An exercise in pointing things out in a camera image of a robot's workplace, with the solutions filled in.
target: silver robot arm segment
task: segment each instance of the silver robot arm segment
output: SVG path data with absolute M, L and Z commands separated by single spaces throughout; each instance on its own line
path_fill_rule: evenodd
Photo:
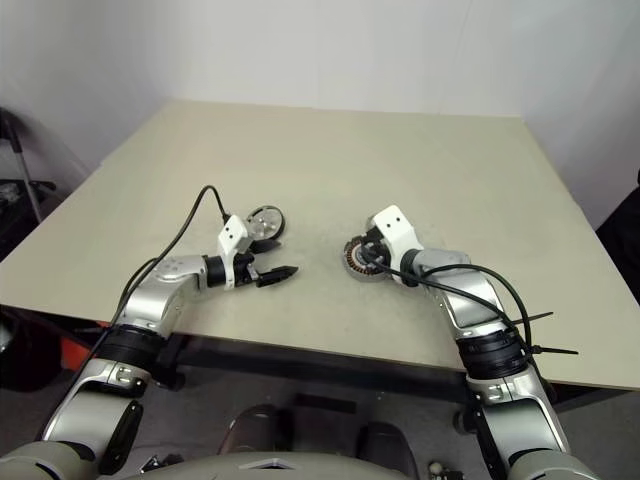
M 385 263 L 395 272 L 409 274 L 403 277 L 391 272 L 396 282 L 415 287 L 418 282 L 411 277 L 422 278 L 436 267 L 471 263 L 462 252 L 424 248 L 395 205 L 372 217 L 366 228 L 367 234 L 348 247 L 358 245 L 377 256 L 377 265 L 367 265 L 369 257 L 359 251 L 353 256 L 356 263 L 358 258 L 361 261 L 358 268 L 371 276 L 379 276 L 381 263 Z M 562 426 L 518 332 L 477 301 L 437 288 L 463 290 L 503 311 L 487 277 L 459 268 L 435 273 L 429 280 L 436 285 L 425 289 L 444 311 L 467 370 L 475 427 L 492 476 L 527 480 L 570 472 L 574 476 L 562 478 L 597 478 L 569 455 Z
M 142 418 L 136 399 L 150 381 L 166 379 L 156 361 L 189 303 L 209 287 L 262 287 L 297 271 L 283 266 L 258 273 L 248 251 L 252 244 L 246 224 L 233 215 L 220 233 L 219 256 L 158 263 L 56 408 L 42 441 L 1 457 L 0 478 L 88 480 L 120 470 Z

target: gray floor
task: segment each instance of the gray floor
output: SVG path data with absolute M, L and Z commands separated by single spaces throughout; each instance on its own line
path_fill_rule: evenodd
M 185 458 L 213 454 L 229 422 L 244 409 L 260 403 L 286 405 L 296 393 L 357 402 L 358 411 L 348 421 L 310 423 L 316 429 L 336 429 L 344 445 L 352 443 L 361 423 L 382 420 L 405 432 L 423 479 L 428 478 L 431 459 L 463 470 L 467 479 L 489 478 L 475 438 L 460 436 L 451 428 L 455 411 L 451 404 L 214 369 L 193 368 L 187 378 L 178 393 L 156 387 L 147 392 L 145 416 L 130 459 L 120 474 L 105 478 L 132 474 L 156 453 L 175 452 Z M 58 381 L 32 394 L 0 390 L 0 454 L 33 439 L 63 387 Z M 574 454 L 603 479 L 640 478 L 639 393 L 564 413 L 561 421 Z

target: white wall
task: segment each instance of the white wall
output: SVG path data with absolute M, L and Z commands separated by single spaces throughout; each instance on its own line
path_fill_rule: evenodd
M 121 2 L 0 1 L 0 105 L 25 122 L 34 179 L 79 185 L 162 104 Z M 0 176 L 17 176 L 0 149 Z
M 2 0 L 0 104 L 76 187 L 166 96 L 517 114 L 507 0 Z M 12 159 L 0 150 L 0 175 Z
M 640 2 L 517 0 L 523 116 L 592 225 L 637 186 Z
M 640 163 L 638 48 L 637 0 L 0 0 L 0 104 L 68 189 L 168 96 L 523 113 L 597 225 Z

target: black cable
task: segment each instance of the black cable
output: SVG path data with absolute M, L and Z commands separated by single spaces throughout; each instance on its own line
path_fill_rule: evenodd
M 467 292 L 465 290 L 461 290 L 459 288 L 450 287 L 449 285 L 444 285 L 444 284 L 438 283 L 438 282 L 432 282 L 430 280 L 425 280 L 424 278 L 419 277 L 417 275 L 413 275 L 411 273 L 401 272 L 399 270 L 394 270 L 393 268 L 387 267 L 386 265 L 384 265 L 384 264 L 378 262 L 377 260 L 373 259 L 370 256 L 370 252 L 368 252 L 366 249 L 361 249 L 360 252 L 361 252 L 362 257 L 367 262 L 375 265 L 380 270 L 382 270 L 382 271 L 384 271 L 386 273 L 390 273 L 392 275 L 397 275 L 398 277 L 403 278 L 405 280 L 410 280 L 410 281 L 417 282 L 417 283 L 419 283 L 421 285 L 424 285 L 426 287 L 436 288 L 438 290 L 443 290 L 443 291 L 449 292 L 449 293 L 455 293 L 456 295 L 459 295 L 461 297 L 468 298 L 469 300 L 472 300 L 472 301 L 482 305 L 486 309 L 491 310 L 493 313 L 496 314 L 496 317 L 500 318 L 507 325 L 507 327 L 515 330 L 516 332 L 518 331 L 516 326 L 514 325 L 514 323 L 511 321 L 511 319 L 507 316 L 507 314 L 505 312 L 503 312 L 498 307 L 496 307 L 493 303 L 485 300 L 484 298 L 478 297 L 477 295 L 469 293 L 469 292 Z
M 131 290 L 131 284 L 138 278 L 142 270 L 147 268 L 151 264 L 151 262 L 153 262 L 154 260 L 155 258 L 150 258 L 149 260 L 144 262 L 142 265 L 138 267 L 138 269 L 135 272 L 133 272 L 133 275 L 129 277 L 129 280 L 127 280 L 126 285 L 124 286 L 124 288 L 122 289 L 122 292 L 120 293 L 120 299 L 118 300 L 117 308 L 120 308 L 120 305 L 122 305 L 127 292 Z
M 193 217 L 198 211 L 198 207 L 200 206 L 200 203 L 202 202 L 203 197 L 209 190 L 211 190 L 216 197 L 216 202 L 218 203 L 218 209 L 220 210 L 220 214 L 222 215 L 223 223 L 227 223 L 227 220 L 229 220 L 231 216 L 224 210 L 224 207 L 222 206 L 222 200 L 220 200 L 220 194 L 218 193 L 218 190 L 212 185 L 205 185 L 200 190 L 200 193 L 196 197 L 196 200 L 193 203 L 193 206 L 191 207 L 191 210 L 189 211 L 189 214 L 187 215 L 186 220 L 182 224 L 182 227 L 180 227 L 180 230 L 178 230 L 178 233 L 175 235 L 175 237 L 173 237 L 173 240 L 169 242 L 169 244 L 162 250 L 162 252 L 160 252 L 160 254 L 157 257 L 150 258 L 145 263 L 140 265 L 140 267 L 138 267 L 138 269 L 131 275 L 131 277 L 129 277 L 129 280 L 127 280 L 127 283 L 122 289 L 120 298 L 118 300 L 118 305 L 116 307 L 116 311 L 113 317 L 111 318 L 109 325 L 104 329 L 104 331 L 102 332 L 102 334 L 100 335 L 96 343 L 94 343 L 93 347 L 91 347 L 91 350 L 89 350 L 89 353 L 87 353 L 80 368 L 76 370 L 76 373 L 73 375 L 71 381 L 69 382 L 69 388 L 66 389 L 66 391 L 64 392 L 60 400 L 56 403 L 53 412 L 51 413 L 51 415 L 49 415 L 47 419 L 47 422 L 49 418 L 53 415 L 55 410 L 58 408 L 58 406 L 64 401 L 65 397 L 69 394 L 69 391 L 71 390 L 73 385 L 75 385 L 75 383 L 78 381 L 78 379 L 80 378 L 80 375 L 82 374 L 82 371 L 85 369 L 89 361 L 93 358 L 93 356 L 96 354 L 100 346 L 106 340 L 107 336 L 113 329 L 114 324 L 120 317 L 122 310 L 126 306 L 129 299 L 131 298 L 131 295 L 133 294 L 135 289 L 140 286 L 142 281 L 147 277 L 147 275 L 149 275 L 149 272 L 151 272 L 154 268 L 156 268 L 156 266 L 167 256 L 167 254 L 171 251 L 171 249 L 173 249 L 173 247 L 175 247 L 175 245 L 180 241 L 184 233 L 187 231 L 187 228 L 189 228 L 189 225 L 191 224 Z M 38 433 L 38 436 L 36 437 L 37 440 L 42 438 L 45 427 L 46 427 L 46 424 L 43 425 L 42 429 Z
M 198 211 L 198 207 L 202 202 L 202 198 L 205 196 L 205 194 L 209 190 L 211 190 L 216 197 L 218 208 L 220 209 L 220 214 L 222 215 L 223 223 L 227 223 L 227 220 L 230 218 L 230 215 L 225 212 L 224 207 L 222 206 L 222 201 L 220 200 L 220 194 L 218 194 L 218 190 L 216 190 L 216 188 L 212 185 L 206 185 L 202 187 L 202 190 L 200 190 L 200 193 L 196 197 L 196 200 L 193 203 L 193 206 L 191 207 L 191 210 L 189 211 L 189 214 L 187 215 L 186 220 L 182 224 L 182 227 L 180 227 L 180 230 L 178 230 L 178 233 L 176 234 L 176 236 L 173 237 L 173 240 L 169 242 L 169 244 L 164 248 L 164 250 L 162 250 L 162 252 L 160 252 L 160 254 L 155 259 L 152 259 L 151 263 L 149 263 L 146 268 L 139 269 L 138 271 L 136 271 L 136 274 L 138 274 L 138 276 L 133 282 L 131 282 L 131 279 L 129 279 L 130 281 L 127 282 L 129 284 L 129 290 L 126 290 L 126 291 L 123 290 L 123 294 L 120 296 L 120 301 L 118 302 L 118 308 L 116 308 L 116 312 L 113 315 L 113 318 L 111 319 L 111 325 L 113 325 L 118 320 L 118 317 L 120 317 L 120 314 L 122 313 L 124 306 L 129 301 L 129 298 L 131 298 L 131 294 L 134 292 L 134 290 L 140 286 L 140 284 L 146 278 L 146 276 L 149 275 L 149 272 L 151 272 L 154 268 L 156 268 L 156 266 L 158 266 L 158 264 L 162 260 L 164 260 L 167 254 L 180 241 L 180 239 L 184 235 L 184 232 L 187 231 L 187 228 L 189 228 L 189 225 L 191 224 L 193 217 Z
M 513 288 L 513 285 L 511 285 L 507 281 L 507 279 L 504 278 L 502 275 L 500 275 L 498 272 L 491 270 L 490 268 L 483 267 L 481 265 L 474 265 L 474 264 L 468 264 L 468 263 L 455 263 L 451 265 L 443 265 L 441 267 L 431 268 L 426 272 L 424 272 L 422 274 L 422 277 L 426 278 L 438 272 L 446 272 L 448 270 L 458 270 L 458 269 L 473 270 L 476 272 L 486 273 L 487 275 L 495 278 L 498 282 L 500 282 L 504 286 L 504 288 L 507 289 L 507 291 L 509 292 L 513 300 L 516 302 L 518 310 L 520 311 L 520 317 L 522 320 L 522 324 L 524 326 L 524 341 L 525 341 L 525 344 L 527 345 L 527 348 L 531 349 L 532 347 L 531 321 L 529 319 L 529 314 L 527 313 L 527 308 L 524 306 L 524 302 L 522 301 L 522 298 L 520 298 L 520 295 L 518 294 L 516 289 Z

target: beige table top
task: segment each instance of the beige table top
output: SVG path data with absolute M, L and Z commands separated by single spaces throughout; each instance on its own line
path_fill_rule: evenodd
M 395 203 L 424 244 L 459 249 L 512 281 L 550 380 L 640 388 L 640 309 L 519 119 L 317 111 L 174 101 L 0 265 L 0 303 L 108 320 L 135 268 L 182 224 L 198 190 L 227 210 L 263 204 L 287 218 L 258 269 L 298 265 L 275 287 L 213 289 L 181 332 L 461 368 L 446 321 L 420 289 L 365 284 L 345 242 Z M 214 254 L 203 204 L 176 254 Z M 501 294 L 508 311 L 516 312 Z

